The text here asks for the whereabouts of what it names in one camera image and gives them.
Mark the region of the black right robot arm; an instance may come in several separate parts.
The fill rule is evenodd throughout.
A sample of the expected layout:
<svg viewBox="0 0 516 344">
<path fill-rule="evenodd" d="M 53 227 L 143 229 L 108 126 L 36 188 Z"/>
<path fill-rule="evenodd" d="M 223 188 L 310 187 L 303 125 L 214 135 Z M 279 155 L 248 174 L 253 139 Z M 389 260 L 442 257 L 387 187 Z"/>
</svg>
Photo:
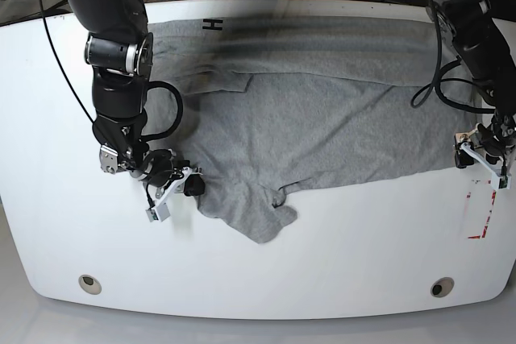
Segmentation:
<svg viewBox="0 0 516 344">
<path fill-rule="evenodd" d="M 148 30 L 144 0 L 68 0 L 88 31 L 85 62 L 93 69 L 92 99 L 96 118 L 93 133 L 103 147 L 104 172 L 129 171 L 144 186 L 168 188 L 185 177 L 186 161 L 172 151 L 151 150 L 151 141 L 169 137 L 180 125 L 184 106 L 179 91 L 163 81 L 151 81 L 153 35 Z M 164 89 L 176 102 L 176 117 L 164 131 L 146 135 L 148 91 Z"/>
</svg>

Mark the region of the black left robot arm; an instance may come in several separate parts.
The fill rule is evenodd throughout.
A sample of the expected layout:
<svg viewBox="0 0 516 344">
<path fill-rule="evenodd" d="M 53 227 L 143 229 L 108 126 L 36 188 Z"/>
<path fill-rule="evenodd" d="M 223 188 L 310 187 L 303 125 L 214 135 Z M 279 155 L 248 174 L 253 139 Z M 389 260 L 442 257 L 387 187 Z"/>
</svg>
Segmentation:
<svg viewBox="0 0 516 344">
<path fill-rule="evenodd" d="M 493 107 L 478 143 L 490 164 L 506 165 L 515 152 L 515 63 L 510 46 L 490 14 L 489 0 L 435 0 L 451 30 L 451 48 L 461 59 L 483 101 Z"/>
</svg>

